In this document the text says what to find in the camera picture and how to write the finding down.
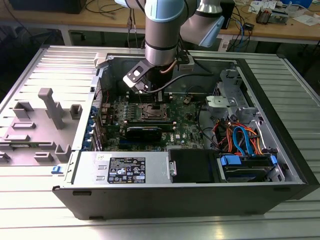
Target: metal frame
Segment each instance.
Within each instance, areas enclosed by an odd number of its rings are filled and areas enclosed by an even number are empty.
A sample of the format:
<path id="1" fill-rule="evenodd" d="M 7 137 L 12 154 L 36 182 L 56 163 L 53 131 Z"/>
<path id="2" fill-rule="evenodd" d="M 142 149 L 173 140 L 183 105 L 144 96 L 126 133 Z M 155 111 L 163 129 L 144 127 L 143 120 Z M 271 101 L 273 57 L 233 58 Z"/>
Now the metal frame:
<path id="1" fill-rule="evenodd" d="M 134 212 L 136 218 L 163 218 L 163 217 L 199 217 L 216 215 L 247 215 L 264 214 L 266 211 L 275 207 L 285 200 L 300 199 L 319 187 L 319 183 L 311 172 L 307 162 L 303 158 L 299 149 L 295 145 L 284 124 L 278 117 L 271 102 L 261 88 L 257 78 L 252 73 L 244 59 L 234 54 L 222 53 L 224 56 L 216 56 L 219 53 L 203 53 L 201 51 L 193 52 L 194 57 L 209 61 L 236 61 L 243 81 L 250 91 L 261 115 L 266 119 L 265 123 L 271 130 L 272 137 L 277 143 L 281 153 L 289 156 L 288 164 L 293 173 L 293 181 L 281 182 L 250 182 L 250 183 L 175 183 L 175 184 L 79 184 L 73 182 L 75 178 L 92 178 L 89 172 L 78 175 L 77 168 L 84 164 L 91 165 L 94 162 L 98 152 L 90 152 L 92 157 L 90 163 L 88 157 L 82 158 L 81 151 L 76 151 L 75 156 L 71 158 L 68 170 L 65 176 L 65 182 L 54 186 L 53 193 L 74 213 L 79 219 L 105 219 L 105 218 L 132 218 L 132 209 L 141 203 L 145 206 L 147 213 L 142 210 Z M 106 53 L 108 56 L 132 56 L 133 53 L 128 49 L 110 49 Z M 99 154 L 111 155 L 111 152 L 99 152 Z M 152 203 L 148 202 L 144 196 L 152 196 Z M 257 205 L 255 196 L 259 196 L 260 202 Z M 217 209 L 214 206 L 226 207 Z M 109 205 L 100 205 L 100 202 L 108 202 Z"/>
<path id="2" fill-rule="evenodd" d="M 16 21 L 0 21 L 0 25 L 4 26 L 18 26 Z M 69 31 L 94 31 L 94 32 L 107 32 L 107 33 L 127 33 L 128 30 L 125 27 L 110 27 L 110 26 L 85 26 L 85 25 L 71 25 L 71 24 L 50 24 L 50 23 L 36 23 L 36 22 L 23 22 L 25 27 L 29 28 L 40 28 L 40 29 L 57 29 L 61 31 L 64 44 L 66 46 L 73 46 L 73 41 L 71 33 Z M 136 32 L 138 34 L 144 34 L 145 29 L 137 28 Z M 236 39 L 236 34 L 218 34 L 217 38 L 222 39 L 219 46 L 219 52 L 225 52 L 227 49 L 224 47 L 229 44 L 229 41 Z M 278 37 L 266 37 L 266 36 L 251 36 L 253 41 L 261 42 L 274 42 L 274 43 L 288 43 L 288 44 L 310 44 L 316 45 L 317 40 L 307 40 L 307 39 L 293 39 L 293 38 L 278 38 Z"/>

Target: gray plastic bracket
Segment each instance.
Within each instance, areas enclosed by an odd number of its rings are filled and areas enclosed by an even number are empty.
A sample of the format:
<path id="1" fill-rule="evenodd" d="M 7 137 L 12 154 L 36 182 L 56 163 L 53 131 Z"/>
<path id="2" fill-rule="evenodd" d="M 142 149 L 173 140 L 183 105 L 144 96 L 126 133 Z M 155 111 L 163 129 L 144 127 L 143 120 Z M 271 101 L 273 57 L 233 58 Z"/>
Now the gray plastic bracket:
<path id="1" fill-rule="evenodd" d="M 66 163 L 69 161 L 69 158 L 70 158 L 70 155 L 71 155 L 71 147 L 70 145 L 68 144 L 66 146 L 66 150 L 63 151 L 61 146 L 58 145 L 55 149 L 55 152 L 54 154 L 56 155 L 56 157 L 59 159 L 60 162 L 62 163 Z"/>
<path id="2" fill-rule="evenodd" d="M 8 163 L 10 157 L 5 152 L 0 152 L 0 163 Z"/>
<path id="3" fill-rule="evenodd" d="M 54 150 L 56 149 L 57 145 L 54 141 L 52 141 L 50 143 L 39 144 L 39 147 L 41 150 Z"/>
<path id="4" fill-rule="evenodd" d="M 7 142 L 29 142 L 30 141 L 30 136 L 27 134 L 22 134 L 22 135 L 15 135 L 15 134 L 7 134 L 3 140 Z"/>
<path id="5" fill-rule="evenodd" d="M 13 112 L 20 120 L 29 119 L 29 115 L 27 112 L 31 112 L 33 110 L 34 109 L 31 107 L 28 101 L 18 101 L 13 108 Z"/>
<path id="6" fill-rule="evenodd" d="M 47 113 L 51 116 L 51 119 L 56 127 L 56 129 L 62 129 L 64 127 L 64 122 L 61 117 L 61 106 L 57 107 L 54 99 L 52 98 L 52 88 L 41 88 L 38 97 L 44 101 L 47 109 Z"/>
<path id="7" fill-rule="evenodd" d="M 4 151 L 4 150 L 13 150 L 13 148 L 10 146 L 10 144 L 5 143 L 3 144 L 3 142 L 0 144 L 0 150 Z"/>
<path id="8" fill-rule="evenodd" d="M 36 124 L 34 122 L 14 122 L 11 127 L 14 130 L 20 130 L 20 129 L 35 129 Z"/>
<path id="9" fill-rule="evenodd" d="M 82 107 L 80 104 L 72 104 L 69 112 L 71 114 L 72 120 L 79 120 L 82 114 Z"/>
<path id="10" fill-rule="evenodd" d="M 44 152 L 44 151 L 35 152 L 34 159 L 37 162 L 53 162 L 54 161 L 54 157 L 51 155 L 51 153 Z"/>
<path id="11" fill-rule="evenodd" d="M 60 113 L 60 116 L 63 117 L 63 115 L 64 115 L 64 110 L 62 109 L 60 102 L 59 102 L 59 101 L 55 101 L 54 103 L 55 103 L 56 109 L 57 109 L 58 112 Z M 50 115 L 48 109 L 45 110 L 45 113 L 48 115 L 48 118 L 51 119 L 51 115 Z"/>

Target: wooden desk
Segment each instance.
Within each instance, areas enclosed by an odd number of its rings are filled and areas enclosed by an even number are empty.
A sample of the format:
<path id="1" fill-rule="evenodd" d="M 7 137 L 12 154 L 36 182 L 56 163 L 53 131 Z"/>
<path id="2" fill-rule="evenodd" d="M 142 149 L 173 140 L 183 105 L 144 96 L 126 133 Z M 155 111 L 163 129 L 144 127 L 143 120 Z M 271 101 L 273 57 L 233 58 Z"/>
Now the wooden desk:
<path id="1" fill-rule="evenodd" d="M 100 0 L 100 5 L 114 3 L 112 0 Z M 38 11 L 15 11 L 11 5 L 9 8 L 16 18 L 26 27 L 58 29 L 62 32 L 64 43 L 72 45 L 70 30 L 79 31 L 99 31 L 99 32 L 121 32 L 126 33 L 129 10 L 123 8 L 115 12 L 115 19 L 103 16 L 99 13 L 87 11 L 85 8 L 80 14 L 66 14 L 56 12 Z M 89 5 L 91 10 L 97 11 L 97 4 Z M 119 8 L 118 5 L 106 7 L 105 10 Z M 289 19 L 286 25 L 282 24 L 257 24 L 256 14 L 248 13 L 248 6 L 239 6 L 240 15 L 246 22 L 254 24 L 252 40 L 264 42 L 296 43 L 296 44 L 317 44 L 320 40 L 320 25 L 307 26 L 296 20 Z M 320 11 L 320 6 L 312 4 L 310 9 Z M 145 16 L 140 10 L 135 11 L 136 27 L 138 33 L 145 32 Z M 18 26 L 19 24 L 12 18 L 0 1 L 0 25 Z M 228 29 L 222 29 L 219 38 L 224 43 L 236 38 L 239 30 L 235 21 L 231 21 Z"/>

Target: blue latch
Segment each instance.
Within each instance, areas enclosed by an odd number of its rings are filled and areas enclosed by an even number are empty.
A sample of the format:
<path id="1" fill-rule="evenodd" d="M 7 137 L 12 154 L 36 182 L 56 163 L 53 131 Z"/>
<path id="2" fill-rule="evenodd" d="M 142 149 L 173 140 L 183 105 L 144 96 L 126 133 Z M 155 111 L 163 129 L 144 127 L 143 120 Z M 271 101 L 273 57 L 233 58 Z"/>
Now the blue latch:
<path id="1" fill-rule="evenodd" d="M 95 122 L 94 122 L 92 119 L 88 119 L 88 123 L 87 123 L 88 125 L 91 126 L 91 125 L 93 125 L 94 123 L 95 123 Z"/>
<path id="2" fill-rule="evenodd" d="M 63 174 L 63 168 L 61 166 L 54 166 L 52 168 L 51 174 Z"/>
<path id="3" fill-rule="evenodd" d="M 92 127 L 91 126 L 86 126 L 85 130 L 90 133 L 92 131 Z"/>
<path id="4" fill-rule="evenodd" d="M 276 164 L 278 163 L 276 156 L 273 156 L 273 155 L 272 155 L 272 156 L 270 157 L 270 159 L 271 159 L 273 165 L 276 165 Z"/>
<path id="5" fill-rule="evenodd" d="M 220 158 L 222 166 L 225 165 L 241 165 L 241 160 L 239 156 L 236 155 L 224 155 Z"/>
<path id="6" fill-rule="evenodd" d="M 221 158 L 220 158 L 220 161 L 221 161 L 222 166 L 227 165 L 227 159 L 226 159 L 226 156 L 221 157 Z"/>
<path id="7" fill-rule="evenodd" d="M 91 106 L 91 113 L 96 115 L 98 113 L 98 109 L 95 106 Z"/>
<path id="8" fill-rule="evenodd" d="M 83 141 L 82 142 L 82 146 L 85 146 L 85 147 L 90 147 L 90 144 L 91 144 L 91 142 L 90 141 Z"/>

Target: motherboard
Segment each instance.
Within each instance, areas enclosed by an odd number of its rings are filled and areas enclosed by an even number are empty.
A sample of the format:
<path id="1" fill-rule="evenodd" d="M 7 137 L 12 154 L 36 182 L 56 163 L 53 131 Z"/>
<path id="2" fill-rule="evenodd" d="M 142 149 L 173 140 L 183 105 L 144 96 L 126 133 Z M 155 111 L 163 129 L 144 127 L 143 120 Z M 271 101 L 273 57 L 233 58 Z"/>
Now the motherboard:
<path id="1" fill-rule="evenodd" d="M 198 105 L 187 94 L 166 95 L 157 104 L 143 94 L 117 96 L 102 105 L 103 151 L 203 149 L 203 134 L 197 126 Z"/>

